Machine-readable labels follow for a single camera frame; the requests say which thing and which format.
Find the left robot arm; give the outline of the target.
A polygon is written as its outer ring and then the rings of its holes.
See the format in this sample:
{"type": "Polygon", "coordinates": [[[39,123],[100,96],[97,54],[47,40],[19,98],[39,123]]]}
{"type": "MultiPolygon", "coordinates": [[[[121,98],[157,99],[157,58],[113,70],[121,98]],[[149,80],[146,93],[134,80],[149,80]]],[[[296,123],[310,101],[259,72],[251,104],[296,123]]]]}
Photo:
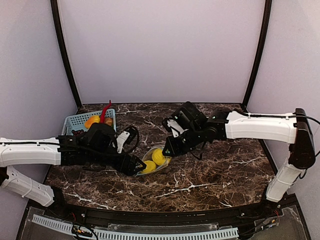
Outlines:
{"type": "Polygon", "coordinates": [[[44,185],[17,171],[15,165],[45,164],[52,166],[110,166],[127,176],[134,176],[147,165],[132,151],[123,150],[139,133],[130,126],[120,135],[105,123],[93,123],[88,131],[77,136],[59,135],[40,140],[0,139],[0,186],[22,198],[46,208],[64,205],[60,188],[44,185]]]}

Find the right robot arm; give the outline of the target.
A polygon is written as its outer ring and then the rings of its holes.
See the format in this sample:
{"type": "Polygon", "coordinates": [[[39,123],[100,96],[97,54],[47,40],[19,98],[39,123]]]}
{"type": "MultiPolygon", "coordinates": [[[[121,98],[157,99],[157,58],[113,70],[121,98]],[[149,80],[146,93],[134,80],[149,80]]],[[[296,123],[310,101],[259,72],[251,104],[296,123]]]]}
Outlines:
{"type": "Polygon", "coordinates": [[[214,140],[258,139],[286,143],[289,145],[289,157],[265,193],[267,201],[277,203],[295,180],[316,162],[318,153],[310,120],[302,108],[285,114],[215,110],[206,117],[187,101],[162,123],[167,131],[172,131],[172,135],[166,138],[162,154],[171,158],[182,156],[197,145],[214,140]]]}

